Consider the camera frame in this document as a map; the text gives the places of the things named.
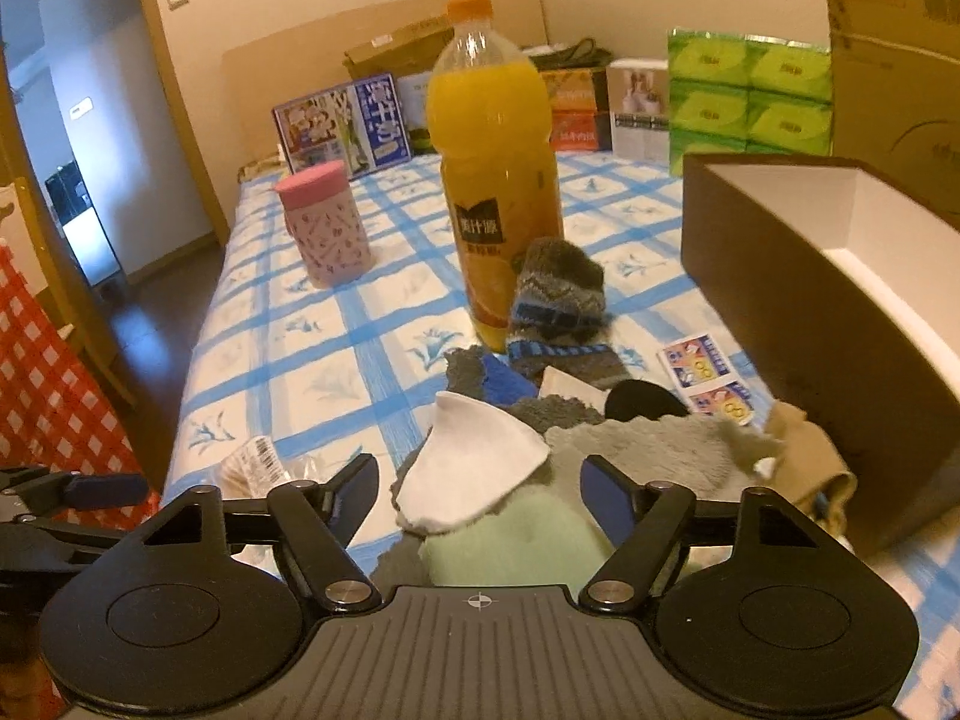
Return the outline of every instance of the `pink lid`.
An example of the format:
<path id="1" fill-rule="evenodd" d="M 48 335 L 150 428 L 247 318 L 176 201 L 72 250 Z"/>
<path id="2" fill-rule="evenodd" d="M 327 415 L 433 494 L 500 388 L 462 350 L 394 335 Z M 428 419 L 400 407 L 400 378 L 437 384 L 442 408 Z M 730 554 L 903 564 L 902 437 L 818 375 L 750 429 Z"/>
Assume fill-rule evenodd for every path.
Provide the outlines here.
<path id="1" fill-rule="evenodd" d="M 349 189 L 349 179 L 344 163 L 340 160 L 308 167 L 294 175 L 288 175 L 275 186 L 280 202 L 288 210 L 323 202 L 345 189 Z"/>

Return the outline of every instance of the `dark wooden floor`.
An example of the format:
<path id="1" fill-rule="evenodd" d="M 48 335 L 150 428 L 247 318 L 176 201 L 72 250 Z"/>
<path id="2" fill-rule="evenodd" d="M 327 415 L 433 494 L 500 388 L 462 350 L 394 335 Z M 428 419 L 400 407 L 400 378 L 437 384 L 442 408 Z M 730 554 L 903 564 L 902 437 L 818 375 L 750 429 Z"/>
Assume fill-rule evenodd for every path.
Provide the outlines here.
<path id="1" fill-rule="evenodd" d="M 112 401 L 157 490 L 170 464 L 190 354 L 222 266 L 223 250 L 212 245 L 135 286 L 101 290 L 120 344 L 113 366 L 131 383 L 137 405 Z"/>

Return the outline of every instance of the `doorway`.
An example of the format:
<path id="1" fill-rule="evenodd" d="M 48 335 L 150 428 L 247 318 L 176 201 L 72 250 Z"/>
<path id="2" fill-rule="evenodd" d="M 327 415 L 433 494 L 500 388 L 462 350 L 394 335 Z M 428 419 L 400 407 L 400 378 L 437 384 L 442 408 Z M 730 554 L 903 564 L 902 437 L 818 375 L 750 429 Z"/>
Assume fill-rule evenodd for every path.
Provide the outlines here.
<path id="1" fill-rule="evenodd" d="M 37 185 L 90 285 L 212 239 L 140 0 L 0 0 L 0 34 Z"/>

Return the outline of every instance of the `checkered tablecloth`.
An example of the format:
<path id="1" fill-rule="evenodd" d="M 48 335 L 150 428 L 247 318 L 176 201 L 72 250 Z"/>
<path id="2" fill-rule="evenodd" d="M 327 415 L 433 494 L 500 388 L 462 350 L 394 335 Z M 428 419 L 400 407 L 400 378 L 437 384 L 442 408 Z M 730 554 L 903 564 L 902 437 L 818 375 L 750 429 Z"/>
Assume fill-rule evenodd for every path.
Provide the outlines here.
<path id="1" fill-rule="evenodd" d="M 30 294 L 0 239 L 0 467 L 16 466 L 140 472 L 109 401 Z M 152 493 L 139 506 L 66 518 L 129 530 L 156 512 Z"/>
<path id="2" fill-rule="evenodd" d="M 707 330 L 751 387 L 762 424 L 769 392 L 680 265 L 680 181 L 605 153 L 561 155 L 559 168 L 566 234 L 605 268 L 616 316 L 611 342 L 626 365 L 668 385 L 656 351 Z M 381 495 L 350 548 L 371 570 L 397 537 L 386 490 L 430 424 L 434 396 L 445 386 L 443 353 L 475 341 L 439 163 L 421 157 L 354 183 L 376 266 L 336 290 L 307 282 L 275 180 L 243 186 L 194 351 L 164 498 L 214 481 L 215 464 L 255 435 L 272 436 L 285 461 L 311 453 L 322 478 L 371 452 L 380 462 Z M 923 659 L 901 695 L 917 720 L 952 714 L 949 690 L 960 673 L 955 541 L 884 557 L 901 572 L 887 576 L 918 611 L 925 637 Z"/>

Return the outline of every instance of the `orange juice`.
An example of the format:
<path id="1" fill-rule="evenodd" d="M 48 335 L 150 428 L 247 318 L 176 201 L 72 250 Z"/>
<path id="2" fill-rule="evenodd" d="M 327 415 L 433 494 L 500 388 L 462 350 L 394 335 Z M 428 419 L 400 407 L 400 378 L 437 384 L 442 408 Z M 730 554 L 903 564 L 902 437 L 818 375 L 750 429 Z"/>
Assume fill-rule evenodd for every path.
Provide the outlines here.
<path id="1" fill-rule="evenodd" d="M 490 28 L 489 8 L 490 0 L 451 1 L 454 38 L 430 79 L 426 113 L 473 323 L 503 351 L 527 247 L 562 237 L 563 219 L 544 81 Z"/>

